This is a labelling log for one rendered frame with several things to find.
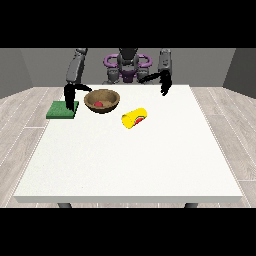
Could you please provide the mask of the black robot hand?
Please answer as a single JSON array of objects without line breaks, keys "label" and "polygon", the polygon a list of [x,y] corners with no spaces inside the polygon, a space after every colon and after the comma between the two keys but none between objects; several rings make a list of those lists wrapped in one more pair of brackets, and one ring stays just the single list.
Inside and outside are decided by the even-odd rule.
[{"label": "black robot hand", "polygon": [[153,73],[153,74],[147,75],[147,76],[141,78],[139,80],[139,82],[140,83],[145,83],[145,82],[149,82],[149,81],[152,81],[154,79],[157,79],[157,78],[160,79],[160,81],[159,81],[159,83],[161,84],[160,92],[163,96],[165,96],[168,93],[171,86],[172,86],[171,74],[168,70],[163,70],[163,71],[158,72],[158,73]]},{"label": "black robot hand", "polygon": [[74,110],[75,93],[77,90],[91,92],[92,89],[84,84],[66,84],[64,87],[64,97],[66,102],[66,108]]}]

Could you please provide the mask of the green square pad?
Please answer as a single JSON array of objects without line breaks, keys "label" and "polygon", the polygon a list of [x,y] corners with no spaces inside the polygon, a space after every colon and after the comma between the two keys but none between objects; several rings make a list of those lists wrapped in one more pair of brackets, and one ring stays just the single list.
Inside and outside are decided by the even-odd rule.
[{"label": "green square pad", "polygon": [[75,117],[79,102],[74,102],[74,110],[66,108],[65,101],[53,101],[47,114],[47,119],[73,119]]}]

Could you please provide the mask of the brown wooden bowl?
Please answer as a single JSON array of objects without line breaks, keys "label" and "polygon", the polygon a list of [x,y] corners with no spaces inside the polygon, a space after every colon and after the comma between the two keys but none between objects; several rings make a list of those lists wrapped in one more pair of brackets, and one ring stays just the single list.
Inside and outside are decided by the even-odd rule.
[{"label": "brown wooden bowl", "polygon": [[[103,107],[95,107],[95,102],[102,102]],[[84,97],[85,105],[94,113],[105,114],[114,110],[120,102],[120,95],[113,90],[98,89],[89,92]]]}]

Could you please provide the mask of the yellow cup with melon print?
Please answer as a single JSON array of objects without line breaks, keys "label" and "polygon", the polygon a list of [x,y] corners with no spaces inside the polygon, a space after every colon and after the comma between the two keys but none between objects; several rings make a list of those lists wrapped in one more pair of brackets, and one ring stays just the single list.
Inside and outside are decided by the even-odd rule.
[{"label": "yellow cup with melon print", "polygon": [[147,111],[145,108],[137,108],[126,114],[122,115],[122,124],[127,128],[131,129],[139,122],[147,117]]}]

